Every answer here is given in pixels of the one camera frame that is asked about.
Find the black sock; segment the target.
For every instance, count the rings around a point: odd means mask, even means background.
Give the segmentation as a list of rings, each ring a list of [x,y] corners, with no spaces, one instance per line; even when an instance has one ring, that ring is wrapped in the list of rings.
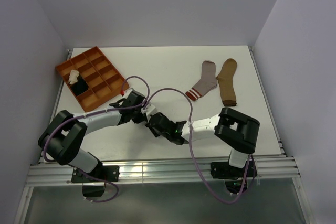
[[[71,91],[77,97],[89,89],[88,84],[84,79],[79,79],[76,83],[70,86]]]

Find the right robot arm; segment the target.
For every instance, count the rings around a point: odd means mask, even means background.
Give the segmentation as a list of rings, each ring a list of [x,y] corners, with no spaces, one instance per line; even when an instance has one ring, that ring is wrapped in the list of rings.
[[[234,177],[245,171],[248,156],[256,149],[259,121],[231,108],[223,108],[219,114],[194,122],[173,122],[157,110],[147,113],[146,117],[146,127],[154,136],[162,136],[176,145],[214,137],[222,140],[232,148],[227,170]]]

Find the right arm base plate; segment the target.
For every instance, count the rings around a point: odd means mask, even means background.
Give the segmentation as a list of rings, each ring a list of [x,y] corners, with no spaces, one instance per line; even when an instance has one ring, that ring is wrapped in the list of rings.
[[[245,172],[245,167],[237,168],[230,166],[229,162],[211,162],[210,175],[213,179],[230,179],[237,180],[242,178]]]

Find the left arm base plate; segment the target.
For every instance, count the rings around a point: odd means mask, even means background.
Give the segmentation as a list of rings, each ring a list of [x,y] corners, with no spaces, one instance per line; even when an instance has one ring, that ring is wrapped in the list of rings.
[[[111,165],[111,166],[101,166],[100,168],[95,168],[92,172],[88,175],[91,177],[98,178],[100,180],[108,181],[108,182],[117,182],[119,180],[119,171],[120,166],[118,165]],[[94,180],[92,178],[88,178],[87,176],[83,175],[78,169],[73,169],[72,183],[92,183],[92,182],[99,182],[98,180]]]

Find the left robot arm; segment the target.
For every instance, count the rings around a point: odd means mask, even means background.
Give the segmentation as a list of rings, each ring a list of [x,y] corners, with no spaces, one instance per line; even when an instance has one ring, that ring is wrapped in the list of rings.
[[[141,108],[145,96],[131,91],[126,98],[110,104],[104,110],[95,110],[88,114],[72,114],[60,111],[45,129],[38,140],[48,162],[69,165],[82,171],[91,182],[106,177],[102,162],[92,154],[81,149],[86,135],[110,126],[126,124],[141,117]]]

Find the cream brown striped sock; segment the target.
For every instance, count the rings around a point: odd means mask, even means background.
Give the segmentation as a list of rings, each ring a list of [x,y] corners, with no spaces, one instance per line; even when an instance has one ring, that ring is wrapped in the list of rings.
[[[71,70],[69,79],[68,79],[68,84],[73,85],[79,81],[81,78],[80,73],[78,70]]]

